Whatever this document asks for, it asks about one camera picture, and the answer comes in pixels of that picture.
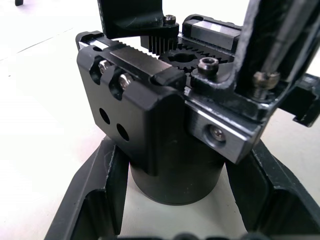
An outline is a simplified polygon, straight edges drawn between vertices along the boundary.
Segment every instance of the spur gear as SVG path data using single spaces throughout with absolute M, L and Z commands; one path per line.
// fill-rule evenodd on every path
M 177 47 L 162 53 L 158 59 L 183 70 L 185 73 L 192 72 L 197 67 L 199 60 L 207 55 L 187 45 L 178 44 Z

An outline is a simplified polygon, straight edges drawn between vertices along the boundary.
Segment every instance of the white table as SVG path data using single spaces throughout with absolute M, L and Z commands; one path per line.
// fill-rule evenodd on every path
M 163 10 L 180 24 L 197 13 L 242 25 L 248 1 L 197 4 L 163 0 Z M 101 31 L 100 17 L 95 0 L 25 0 L 20 7 L 1 0 L 0 26 L 0 239 L 41 240 L 75 172 L 104 137 L 75 44 L 78 33 Z M 125 41 L 140 45 L 139 38 Z M 319 54 L 308 72 L 319 76 L 317 66 Z M 320 120 L 306 128 L 292 118 L 277 110 L 262 139 L 320 204 Z M 170 239 L 181 232 L 202 239 L 245 232 L 226 170 L 207 197 L 185 206 L 151 201 L 129 175 L 121 235 Z

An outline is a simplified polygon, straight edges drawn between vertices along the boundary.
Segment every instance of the gear teeth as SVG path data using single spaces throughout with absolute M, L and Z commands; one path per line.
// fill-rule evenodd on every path
M 189 46 L 181 42 L 175 42 L 176 49 L 171 49 L 161 53 L 159 60 L 162 60 L 185 73 L 191 73 L 197 68 L 201 58 L 210 55 L 210 52 L 204 52 L 203 48 L 199 46 Z

